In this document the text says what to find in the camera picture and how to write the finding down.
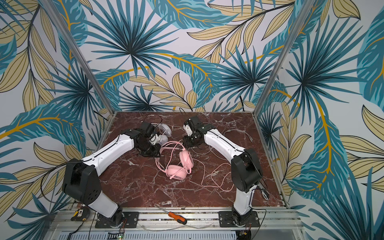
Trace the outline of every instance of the white cable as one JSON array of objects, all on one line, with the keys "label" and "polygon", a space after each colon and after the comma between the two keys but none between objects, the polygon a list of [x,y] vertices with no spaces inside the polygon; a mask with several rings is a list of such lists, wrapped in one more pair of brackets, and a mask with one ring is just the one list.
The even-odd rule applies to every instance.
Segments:
[{"label": "white cable", "polygon": [[207,228],[207,227],[210,227],[212,225],[209,224],[209,225],[206,225],[206,226],[202,226],[202,227],[195,227],[195,226],[190,226],[190,225],[183,225],[183,226],[180,226],[180,227],[174,227],[174,228],[169,228],[169,229],[164,229],[164,230],[151,230],[151,229],[147,229],[146,227],[144,227],[143,225],[141,225],[140,227],[142,229],[144,229],[145,231],[150,231],[150,232],[163,232],[163,231],[171,231],[171,230],[176,230],[176,229],[179,229],[179,228],[182,228],[182,227],[191,227],[191,228],[194,228],[194,229],[203,229],[203,228]]}]

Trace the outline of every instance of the red marble surface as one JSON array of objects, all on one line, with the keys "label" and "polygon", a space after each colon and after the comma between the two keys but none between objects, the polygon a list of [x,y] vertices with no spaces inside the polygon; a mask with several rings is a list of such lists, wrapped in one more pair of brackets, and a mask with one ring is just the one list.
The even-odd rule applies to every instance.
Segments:
[{"label": "red marble surface", "polygon": [[[122,130],[133,129],[140,126],[141,121],[146,118],[147,122],[159,122],[161,116],[163,123],[169,125],[172,130],[170,140],[179,141],[185,135],[182,126],[187,119],[186,115],[181,113],[145,113],[145,112],[123,112],[117,113],[110,133],[104,144],[111,142]],[[221,133],[229,129],[246,130],[253,139],[250,141],[244,133],[231,131],[225,133],[225,136],[234,143],[245,147],[254,148],[260,158],[263,168],[264,181],[268,186],[270,199],[265,200],[260,191],[256,190],[252,205],[279,207],[282,201],[277,190],[276,183],[266,158],[259,134],[256,130],[255,123],[251,113],[197,113],[202,122],[209,122],[215,126]],[[219,159],[223,156],[216,150],[208,154],[209,151],[206,144],[202,144],[199,148],[194,147],[193,150],[203,155],[198,155],[191,151],[193,158],[204,162],[206,167],[205,179],[203,185],[214,185],[210,178],[211,172],[226,160]],[[169,161],[171,150],[165,150],[160,162],[164,165]],[[176,156],[172,157],[171,164],[178,164],[178,151]],[[105,172],[100,176],[103,192],[111,198],[111,200],[120,204],[122,207],[153,207],[154,205],[164,207],[229,207],[235,201],[236,188],[233,187],[230,192],[223,192],[218,188],[201,187],[200,183],[203,178],[204,167],[199,162],[194,162],[192,174],[188,175],[184,180],[170,180],[165,173],[161,172],[155,165],[153,158],[138,156],[137,150],[132,150],[114,163],[112,163]],[[217,183],[221,183],[225,174],[230,171],[229,165],[223,165],[214,174],[213,179]],[[230,174],[226,177],[223,189],[230,189],[232,181]]]}]

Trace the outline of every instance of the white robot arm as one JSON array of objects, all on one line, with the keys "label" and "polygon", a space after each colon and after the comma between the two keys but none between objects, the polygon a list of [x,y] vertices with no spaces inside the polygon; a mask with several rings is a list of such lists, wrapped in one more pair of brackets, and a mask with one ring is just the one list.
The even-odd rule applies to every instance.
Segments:
[{"label": "white robot arm", "polygon": [[236,225],[246,224],[252,213],[254,190],[259,187],[268,199],[268,192],[260,183],[263,176],[259,158],[253,149],[245,149],[223,136],[211,124],[203,124],[197,116],[185,121],[187,136],[183,142],[188,147],[206,143],[221,153],[231,164],[232,181],[236,186],[236,199],[232,214]]},{"label": "white robot arm", "polygon": [[124,153],[136,148],[144,157],[159,157],[160,144],[152,144],[155,127],[143,122],[138,129],[129,129],[112,142],[84,157],[67,163],[63,192],[99,213],[111,226],[122,222],[122,209],[101,190],[99,176]]}]

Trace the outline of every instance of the black cable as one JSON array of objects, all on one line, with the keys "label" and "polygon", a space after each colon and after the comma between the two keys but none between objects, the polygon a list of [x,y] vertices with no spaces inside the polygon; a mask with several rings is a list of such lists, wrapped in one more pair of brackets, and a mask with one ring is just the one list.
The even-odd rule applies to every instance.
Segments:
[{"label": "black cable", "polygon": [[243,112],[245,112],[245,110],[244,110],[244,103],[243,103],[243,99],[241,98],[241,96],[240,96],[240,101],[241,101],[241,105],[243,106]]},{"label": "black cable", "polygon": [[51,170],[49,170],[48,172],[46,172],[44,175],[43,175],[43,177],[41,178],[41,181],[40,181],[40,191],[41,191],[41,195],[48,201],[48,202],[51,202],[51,203],[53,203],[53,204],[79,204],[79,203],[81,203],[81,202],[52,202],[51,200],[49,200],[46,196],[45,196],[45,194],[44,194],[44,192],[43,192],[43,180],[44,180],[44,178],[47,176],[47,175],[49,175],[51,172],[53,172],[54,170],[56,170],[56,169],[58,169],[59,167],[62,167],[62,166],[64,166],[64,165],[66,165],[66,164],[68,164],[69,162],[65,162],[65,163],[62,163],[62,164],[60,164],[60,165],[57,165],[56,167],[54,167],[54,168],[52,168]]},{"label": "black cable", "polygon": [[91,234],[91,229],[92,229],[93,221],[95,220],[95,216],[96,216],[96,213],[95,213],[95,215],[93,215],[92,223],[91,223],[91,226],[89,227],[88,240],[89,240],[89,235]]},{"label": "black cable", "polygon": [[84,222],[85,222],[85,219],[83,220],[83,222],[80,224],[80,226],[79,226],[74,232],[71,232],[71,233],[68,235],[67,240],[70,240],[70,239],[71,239],[72,234],[78,232],[78,230],[81,228],[81,226],[83,225]]},{"label": "black cable", "polygon": [[251,240],[253,240],[254,238],[255,238],[255,236],[256,236],[256,234],[259,232],[259,230],[260,230],[260,227],[263,225],[263,221],[264,221],[264,219],[265,219],[265,216],[266,216],[266,209],[254,209],[254,208],[252,208],[253,210],[265,210],[265,214],[264,214],[264,217],[263,217],[263,220],[262,220],[262,222],[260,223],[260,226],[259,226],[259,228],[257,229],[257,231],[256,231],[256,233],[255,233],[255,235],[251,238]]}]

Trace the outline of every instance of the pink cable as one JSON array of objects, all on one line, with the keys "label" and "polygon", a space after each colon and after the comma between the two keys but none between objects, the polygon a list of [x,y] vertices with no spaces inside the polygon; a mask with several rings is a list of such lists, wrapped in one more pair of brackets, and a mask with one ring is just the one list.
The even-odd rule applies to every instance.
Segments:
[{"label": "pink cable", "polygon": [[224,192],[230,192],[230,191],[233,189],[234,184],[232,185],[231,189],[229,189],[229,190],[224,190],[224,189],[221,188],[221,186],[224,184],[224,180],[225,180],[225,178],[228,176],[228,174],[230,174],[230,172],[227,173],[227,174],[224,176],[223,181],[221,182],[221,185],[220,185],[220,186],[219,186],[219,185],[215,182],[215,180],[212,178],[212,174],[213,174],[213,172],[215,172],[219,167],[221,167],[221,166],[224,165],[224,164],[228,164],[229,166],[231,166],[231,164],[226,163],[226,162],[225,162],[225,163],[222,163],[222,164],[220,164],[215,170],[212,171],[212,173],[211,173],[211,179],[212,179],[212,181],[216,184],[216,186],[212,186],[212,185],[203,185],[203,181],[204,181],[204,177],[205,177],[205,164],[204,164],[203,162],[201,162],[200,160],[197,160],[197,159],[195,159],[195,158],[193,158],[193,160],[198,161],[199,163],[201,163],[201,164],[204,166],[203,179],[201,179],[201,184],[200,184],[200,186],[202,186],[202,187],[218,187],[218,188],[220,188],[220,189],[221,189],[222,191],[224,191]]}]

